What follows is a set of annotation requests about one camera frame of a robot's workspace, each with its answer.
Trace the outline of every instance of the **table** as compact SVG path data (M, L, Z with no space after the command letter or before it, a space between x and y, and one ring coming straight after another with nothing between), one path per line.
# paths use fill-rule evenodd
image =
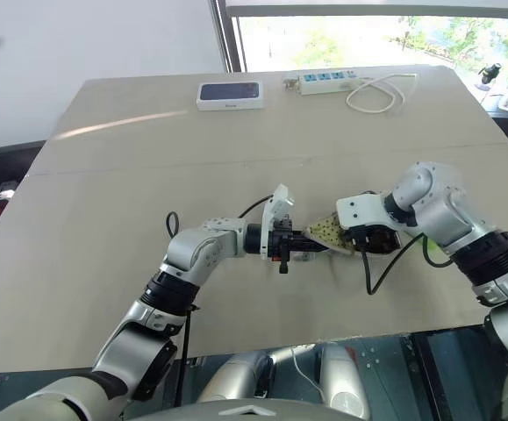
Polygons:
M348 109L345 94L285 91L283 73L86 82L0 219L0 372L90 366L160 264L169 211L197 226L282 182L302 228L430 160L457 166L472 202L508 230L508 140L454 72L356 71L416 72L419 85L402 110L376 116ZM227 80L262 81L265 109L198 111L197 85ZM372 259L375 276L390 258ZM428 267L418 247L372 297L360 258L324 253L279 275L251 255L219 265L196 303L191 356L472 325L487 313L456 268Z

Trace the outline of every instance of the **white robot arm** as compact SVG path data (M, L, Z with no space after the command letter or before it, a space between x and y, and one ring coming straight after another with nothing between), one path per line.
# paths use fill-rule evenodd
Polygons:
M508 232L480 217L469 205L459 173L437 162L417 162L385 195L340 199L343 229L386 225L435 241L472 283L477 300L492 307L485 319L508 350ZM502 399L508 417L508 377Z
M265 206L263 225L213 218L178 233L91 372L46 386L0 412L0 420L114 420L129 402L150 399L175 357L170 338L181 330L197 292L223 259L261 254L280 261L286 272L289 251L326 249L292 231L292 204L289 191L280 185Z

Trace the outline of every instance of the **white box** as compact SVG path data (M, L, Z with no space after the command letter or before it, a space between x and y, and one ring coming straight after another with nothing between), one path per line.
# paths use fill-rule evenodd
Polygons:
M261 82L206 82L199 85L197 108L201 111L263 108Z

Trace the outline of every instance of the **white cable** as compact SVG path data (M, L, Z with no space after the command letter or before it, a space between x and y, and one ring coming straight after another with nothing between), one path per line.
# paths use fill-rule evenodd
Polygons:
M418 84L418 75L415 73L393 73L391 75L377 77L376 79L370 79L368 82L363 83L361 86L357 87L357 89L355 89L349 95L347 95L347 98L345 99L345 104L348 107L353 108L354 110L365 112L367 114L380 114L382 112L390 110L396 104L396 95L394 95L391 91L383 88L382 86L376 84L377 82L382 82L390 86L392 89L394 89L394 91L400 96L401 100L400 107L403 107L404 104L407 102L406 95L404 95L404 92L402 92L402 90L400 90L400 88L396 86L394 83L387 82L387 79L390 79L392 77L413 77L413 84L411 86L408 97L413 94L413 91L416 89L416 86ZM386 95L388 95L390 97L390 103L379 110L370 110L368 108L362 108L358 105L353 104L351 102L351 98L353 98L353 96L355 96L358 92L361 92L362 89L365 89L367 87L378 89L383 93L385 93Z
M297 370L297 372L303 376L303 378L308 382L310 383L314 389L316 389L318 391L318 393L320 394L320 399L322 399L322 402L325 402L326 401L326 398L324 397L324 390L322 390L318 384L316 384L315 382L312 381L312 379L310 377L308 377L306 374L304 374L302 372L302 370L298 367L298 363L297 363L297 356L295 355L295 350L294 350L294 347L292 346L290 348L290 353L292 353L292 362L295 364L295 369Z

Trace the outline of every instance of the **white power strip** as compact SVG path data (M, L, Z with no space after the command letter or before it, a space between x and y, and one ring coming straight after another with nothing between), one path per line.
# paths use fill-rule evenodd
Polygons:
M362 84L363 81L353 70L311 73L298 77L297 91L300 95L347 92L359 88Z

